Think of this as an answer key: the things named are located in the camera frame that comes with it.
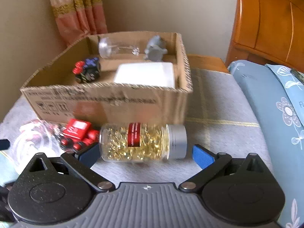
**gray toy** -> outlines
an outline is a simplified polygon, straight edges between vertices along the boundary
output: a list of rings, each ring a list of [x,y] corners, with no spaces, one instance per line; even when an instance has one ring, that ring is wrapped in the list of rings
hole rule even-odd
[[[145,49],[145,60],[150,60],[153,62],[161,62],[163,55],[167,54],[166,42],[159,36],[156,35],[151,38]]]

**silver lid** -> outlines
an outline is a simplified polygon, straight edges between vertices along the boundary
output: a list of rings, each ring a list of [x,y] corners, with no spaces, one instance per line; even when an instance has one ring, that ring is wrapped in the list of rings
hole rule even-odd
[[[183,125],[166,125],[169,131],[168,159],[183,159],[187,153],[187,134]]]

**gray tablecloth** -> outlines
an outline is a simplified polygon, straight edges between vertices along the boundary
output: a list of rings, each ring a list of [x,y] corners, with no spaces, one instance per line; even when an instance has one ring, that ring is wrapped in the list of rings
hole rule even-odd
[[[130,182],[175,182],[179,185],[201,169],[192,160],[192,146],[201,144],[217,153],[227,152],[244,158],[256,152],[272,170],[272,164],[260,126],[242,90],[230,74],[192,69],[194,92],[189,98],[185,126],[188,136],[187,156],[183,160],[149,164],[109,163],[100,159],[92,169],[116,185]],[[36,118],[21,96],[0,124],[0,138],[14,142],[19,127]]]

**jar of gold capsules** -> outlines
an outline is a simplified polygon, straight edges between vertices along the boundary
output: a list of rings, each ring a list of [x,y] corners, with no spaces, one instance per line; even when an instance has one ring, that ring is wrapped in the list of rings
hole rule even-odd
[[[105,161],[143,162],[186,156],[183,125],[130,123],[105,124],[100,130],[100,150]]]

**wooden table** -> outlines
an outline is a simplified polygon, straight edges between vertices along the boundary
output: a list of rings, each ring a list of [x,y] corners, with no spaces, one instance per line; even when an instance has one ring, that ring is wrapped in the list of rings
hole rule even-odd
[[[218,57],[196,54],[187,54],[187,56],[189,59],[190,68],[207,69],[229,74],[224,62]]]

